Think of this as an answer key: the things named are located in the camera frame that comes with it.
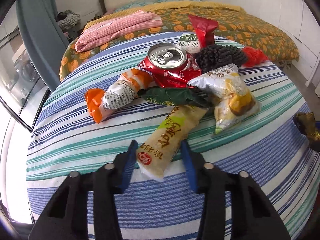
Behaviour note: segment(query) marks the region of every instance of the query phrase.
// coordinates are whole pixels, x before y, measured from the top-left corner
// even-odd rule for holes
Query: floral blanket
[[[63,55],[60,66],[60,80],[62,81],[69,73],[90,57],[123,41],[153,33],[193,32],[194,29],[188,19],[189,14],[218,21],[219,27],[215,32],[217,36],[226,37],[227,39],[256,49],[262,49],[273,62],[299,58],[296,45],[283,31],[257,17],[246,14],[243,10],[236,11],[228,8],[187,6],[182,8],[157,9],[152,12],[161,17],[163,22],[162,27],[129,33],[100,47],[81,53],[75,50],[75,43],[77,41],[75,39]]]

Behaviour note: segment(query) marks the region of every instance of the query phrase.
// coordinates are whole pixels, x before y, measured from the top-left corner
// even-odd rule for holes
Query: metal screw
[[[106,165],[104,165],[104,168],[106,170],[112,170],[115,167],[115,165],[113,163],[107,163]]]
[[[203,166],[204,166],[204,168],[206,168],[207,170],[212,170],[213,167],[214,167],[212,163],[205,163]]]
[[[240,175],[241,177],[243,177],[243,178],[249,177],[249,173],[247,173],[246,171],[240,171],[240,172],[239,172],[239,175]]]
[[[79,172],[78,172],[78,171],[72,171],[72,172],[70,172],[69,177],[75,178],[75,177],[77,177],[78,175],[79,175]]]

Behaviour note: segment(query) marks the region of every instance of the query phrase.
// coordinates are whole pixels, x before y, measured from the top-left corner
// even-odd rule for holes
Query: wrapper
[[[199,44],[198,37],[193,33],[181,34],[177,44],[183,47],[187,52],[191,54],[195,54],[200,51],[200,44]]]
[[[188,17],[193,28],[196,30],[200,48],[214,44],[214,31],[219,26],[219,23],[194,15],[188,15]]]
[[[96,123],[100,123],[117,109],[131,103],[140,89],[146,89],[152,82],[148,72],[131,69],[120,75],[108,91],[99,88],[89,89],[85,100],[89,114]]]
[[[164,170],[180,147],[180,142],[198,125],[208,111],[196,106],[175,106],[167,118],[136,151],[140,171],[163,181]]]
[[[307,136],[310,149],[315,152],[320,151],[320,132],[316,127],[316,120],[313,112],[298,112],[293,116],[293,122],[301,134]]]
[[[261,104],[251,94],[247,85],[241,80],[238,68],[234,64],[217,68],[196,77],[188,82],[201,90],[221,99],[212,101],[215,104],[215,133],[241,122],[241,120],[257,113]]]
[[[148,102],[165,106],[198,106],[210,107],[212,104],[205,100],[207,95],[197,88],[160,88],[151,87],[140,90],[138,96]]]
[[[247,56],[247,62],[243,63],[245,67],[253,67],[263,61],[269,60],[261,49],[254,49],[252,47],[244,47],[241,50]]]

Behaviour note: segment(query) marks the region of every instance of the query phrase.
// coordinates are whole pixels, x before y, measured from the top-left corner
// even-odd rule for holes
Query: wooden headboard
[[[107,12],[107,9],[106,9],[106,6],[104,5],[104,0],[99,0],[99,3],[100,3],[102,14],[105,14]]]

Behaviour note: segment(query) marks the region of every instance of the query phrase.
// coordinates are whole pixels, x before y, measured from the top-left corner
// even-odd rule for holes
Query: striped bedsheet
[[[171,111],[172,106],[138,98],[96,124],[87,112],[84,94],[89,88],[107,90],[122,72],[138,65],[148,48],[159,42],[175,43],[180,35],[159,33],[113,46],[68,75],[50,95],[28,149],[28,197],[35,219],[71,171],[87,173],[113,161],[132,139],[143,143]],[[243,47],[220,37],[216,44]],[[311,213],[320,179],[319,152],[308,148],[306,137],[292,122],[297,111],[308,112],[309,108],[273,63],[240,68],[239,73],[261,102],[261,112],[217,136],[209,113],[191,131],[188,142],[207,162],[224,171],[248,171],[295,239]],[[197,236],[204,196],[189,188],[180,153],[165,171],[163,183],[146,179],[136,166],[129,188],[115,198],[124,239]],[[88,232],[94,239],[92,201],[89,193]],[[230,194],[226,192],[225,239],[230,239],[231,221]]]

